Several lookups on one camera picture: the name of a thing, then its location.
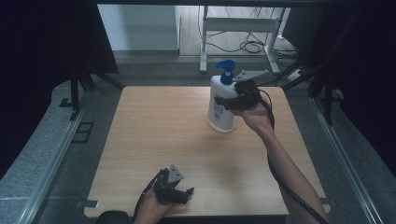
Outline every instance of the wooden tabletop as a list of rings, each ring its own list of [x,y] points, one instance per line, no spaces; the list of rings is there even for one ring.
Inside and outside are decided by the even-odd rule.
[[[277,137],[326,198],[284,92],[262,89],[273,102]],[[213,130],[207,122],[209,92],[208,87],[126,87],[88,198],[99,204],[86,207],[85,215],[121,210],[132,216],[141,191],[171,164],[185,177],[177,189],[195,190],[169,217],[287,214],[261,139],[242,119],[231,133]]]

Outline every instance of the forearm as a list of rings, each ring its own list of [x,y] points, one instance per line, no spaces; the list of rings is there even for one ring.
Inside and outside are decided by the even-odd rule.
[[[134,221],[134,224],[155,224],[160,221],[158,218],[156,218],[156,216],[153,215],[153,213],[157,212],[156,210],[148,207],[142,207],[141,210],[142,212],[139,213],[136,220]]]
[[[317,193],[291,159],[288,152],[278,141],[274,131],[268,128],[261,129],[257,134],[264,142],[267,148],[268,158],[271,160],[279,178],[322,217],[329,220]],[[294,223],[318,223],[305,209],[295,202],[282,187],[280,187],[280,189],[285,205],[288,207]]]

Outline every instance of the spray bottle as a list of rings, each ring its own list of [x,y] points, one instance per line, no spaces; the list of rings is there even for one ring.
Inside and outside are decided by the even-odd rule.
[[[230,110],[226,110],[224,106],[218,105],[215,102],[215,96],[223,98],[237,97],[234,90],[233,69],[235,62],[232,60],[222,61],[216,64],[217,68],[222,68],[224,71],[221,76],[213,76],[210,79],[210,102],[208,121],[212,128],[221,132],[228,133],[235,128],[238,117]]]

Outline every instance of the wall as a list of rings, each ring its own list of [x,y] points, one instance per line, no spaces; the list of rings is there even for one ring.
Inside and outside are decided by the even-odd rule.
[[[178,49],[177,7],[98,7],[113,50]]]

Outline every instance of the metal bracket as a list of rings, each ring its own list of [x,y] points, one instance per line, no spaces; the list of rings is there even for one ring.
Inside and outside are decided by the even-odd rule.
[[[81,122],[75,132],[72,143],[86,144],[91,136],[94,122]]]
[[[99,201],[95,201],[95,200],[80,200],[76,204],[76,208],[85,208],[85,207],[97,208],[98,206],[99,206]]]
[[[266,70],[266,69],[264,71],[244,71],[244,70],[242,70],[242,72],[239,73],[238,76],[233,78],[233,81],[234,82],[248,81],[255,77],[259,77],[259,76],[263,76],[263,75],[267,75],[267,74],[270,74],[270,72],[268,72],[268,70]]]
[[[177,181],[182,180],[182,179],[184,179],[184,176],[176,168],[176,166],[174,164],[172,164],[171,168],[169,169],[168,184],[177,182]]]

